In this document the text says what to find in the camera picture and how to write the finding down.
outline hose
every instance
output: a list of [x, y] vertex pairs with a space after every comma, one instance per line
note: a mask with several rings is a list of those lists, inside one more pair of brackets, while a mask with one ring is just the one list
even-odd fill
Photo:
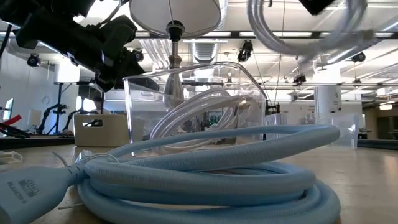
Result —
[[[256, 98], [253, 96], [231, 96], [226, 90], [215, 88], [199, 93], [184, 101], [166, 114], [153, 128], [150, 138], [158, 139], [171, 136], [178, 127], [190, 118], [199, 117], [206, 111], [224, 108], [218, 123], [211, 125], [206, 131], [218, 131], [243, 127], [246, 119], [256, 108]], [[247, 110], [235, 113], [238, 105], [248, 104]], [[217, 142], [219, 139], [196, 140], [181, 142], [173, 146], [162, 146], [158, 150], [163, 152], [182, 152], [197, 149], [202, 146]]]
[[[121, 158], [182, 141], [260, 133], [290, 135], [219, 150]], [[261, 126], [142, 141], [108, 152], [120, 163], [86, 162], [86, 178], [76, 187], [85, 206], [111, 223], [333, 223], [340, 213], [334, 191], [309, 170], [271, 161], [329, 144], [339, 136], [334, 126]]]
[[247, 14], [251, 28], [258, 40], [267, 48], [286, 55], [303, 56], [301, 65], [321, 52], [336, 48], [348, 49], [373, 38], [373, 31], [354, 32], [361, 23], [367, 7], [366, 0], [347, 0], [343, 18], [336, 29], [318, 42], [287, 44], [270, 30], [264, 20], [264, 0], [248, 0]]

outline light blue hose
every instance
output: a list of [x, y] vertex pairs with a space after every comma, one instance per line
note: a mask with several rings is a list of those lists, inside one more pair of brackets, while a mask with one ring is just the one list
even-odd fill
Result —
[[[340, 214], [334, 191], [309, 170], [271, 161], [336, 141], [340, 132], [334, 126], [266, 126], [181, 134], [108, 153], [121, 157], [182, 141], [259, 133], [290, 135], [208, 151], [121, 158], [122, 163], [94, 159], [85, 166], [89, 178], [77, 185], [79, 196], [93, 213], [112, 223], [333, 223]], [[136, 202], [221, 207], [160, 209]]]

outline white lamp shade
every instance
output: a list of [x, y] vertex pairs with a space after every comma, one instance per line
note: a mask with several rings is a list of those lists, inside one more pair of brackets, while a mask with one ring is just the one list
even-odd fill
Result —
[[130, 13], [140, 27], [161, 37], [169, 36], [166, 26], [172, 20], [184, 25], [187, 38], [203, 36], [221, 21], [218, 0], [130, 0]]

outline ceiling light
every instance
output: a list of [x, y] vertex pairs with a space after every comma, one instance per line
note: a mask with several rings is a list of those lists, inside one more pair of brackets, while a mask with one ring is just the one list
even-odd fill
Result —
[[240, 37], [255, 37], [253, 32], [240, 32], [239, 36]]
[[229, 37], [231, 32], [210, 32], [203, 35], [204, 37]]
[[322, 32], [320, 37], [326, 37], [327, 35], [329, 35], [329, 32]]
[[228, 40], [182, 40], [186, 44], [227, 44]]
[[389, 27], [383, 29], [382, 31], [390, 30], [391, 28], [393, 28], [393, 27], [395, 27], [395, 26], [398, 26], [398, 22], [393, 23], [393, 25], [391, 25], [391, 26], [389, 26]]
[[149, 37], [150, 33], [148, 32], [136, 32], [136, 37]]
[[277, 37], [310, 37], [312, 35], [311, 32], [274, 32], [274, 35]]
[[379, 109], [380, 110], [391, 110], [392, 109], [392, 105], [391, 104], [380, 105]]
[[377, 32], [376, 37], [391, 37], [393, 32]]

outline table surface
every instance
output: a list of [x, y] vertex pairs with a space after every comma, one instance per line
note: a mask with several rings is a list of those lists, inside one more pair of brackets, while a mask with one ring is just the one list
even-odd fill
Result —
[[[62, 167], [51, 153], [57, 151], [72, 163], [84, 149], [106, 152], [106, 148], [55, 146], [18, 149], [23, 163], [11, 164], [10, 169], [27, 166]], [[376, 149], [314, 149], [282, 160], [314, 171], [338, 194], [341, 220], [336, 223], [398, 223], [398, 152]], [[79, 198], [70, 187], [60, 206], [73, 205]], [[106, 223], [84, 206], [66, 210], [54, 209], [33, 224], [95, 224]]]

